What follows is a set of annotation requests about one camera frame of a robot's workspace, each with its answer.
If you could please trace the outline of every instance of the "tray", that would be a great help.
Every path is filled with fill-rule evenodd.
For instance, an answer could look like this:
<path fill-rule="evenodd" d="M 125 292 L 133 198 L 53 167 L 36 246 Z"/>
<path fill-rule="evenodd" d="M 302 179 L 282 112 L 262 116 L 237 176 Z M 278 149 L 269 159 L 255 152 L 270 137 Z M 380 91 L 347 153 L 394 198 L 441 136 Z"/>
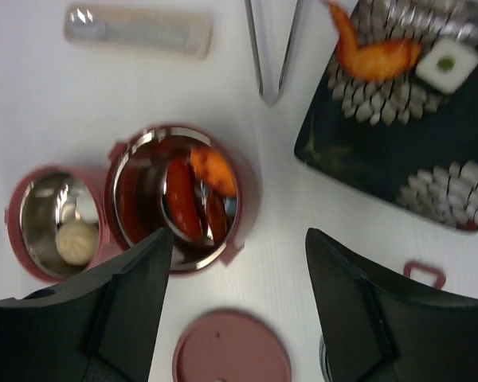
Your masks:
<path fill-rule="evenodd" d="M 409 37 L 423 57 L 446 37 L 478 52 L 478 5 L 361 0 L 359 44 Z M 451 95 L 414 70 L 383 82 L 348 76 L 333 53 L 296 141 L 299 160 L 438 223 L 478 231 L 478 65 Z"/>

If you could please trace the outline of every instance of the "tongs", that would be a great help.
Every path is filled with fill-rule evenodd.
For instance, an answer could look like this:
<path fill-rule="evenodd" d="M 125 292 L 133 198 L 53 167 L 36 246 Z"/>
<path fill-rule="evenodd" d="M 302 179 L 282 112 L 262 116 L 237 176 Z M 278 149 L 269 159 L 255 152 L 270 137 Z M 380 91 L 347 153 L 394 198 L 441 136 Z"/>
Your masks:
<path fill-rule="evenodd" d="M 284 62 L 281 66 L 280 77 L 278 79 L 278 93 L 274 100 L 266 99 L 264 93 L 264 80 L 262 79 L 261 70 L 261 58 L 258 51 L 257 31 L 255 29 L 255 19 L 253 16 L 252 0 L 245 0 L 246 17 L 248 19 L 249 38 L 252 44 L 253 63 L 255 64 L 255 75 L 257 77 L 258 91 L 261 98 L 269 105 L 274 106 L 279 100 L 284 90 L 285 77 L 287 75 L 288 63 L 292 52 L 292 42 L 294 35 L 296 34 L 297 27 L 299 25 L 301 8 L 303 0 L 296 0 L 296 8 L 294 10 L 294 16 L 292 18 L 292 25 L 290 33 L 288 34 L 287 48 L 285 49 Z"/>

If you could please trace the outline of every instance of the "pot lid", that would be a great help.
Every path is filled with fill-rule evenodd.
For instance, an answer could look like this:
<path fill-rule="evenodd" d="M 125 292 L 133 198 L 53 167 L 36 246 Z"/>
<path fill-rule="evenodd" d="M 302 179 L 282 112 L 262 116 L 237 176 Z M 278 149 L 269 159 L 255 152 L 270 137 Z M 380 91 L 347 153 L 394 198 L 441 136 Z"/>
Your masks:
<path fill-rule="evenodd" d="M 288 357 L 263 323 L 235 311 L 198 319 L 181 336 L 174 382 L 290 382 Z"/>

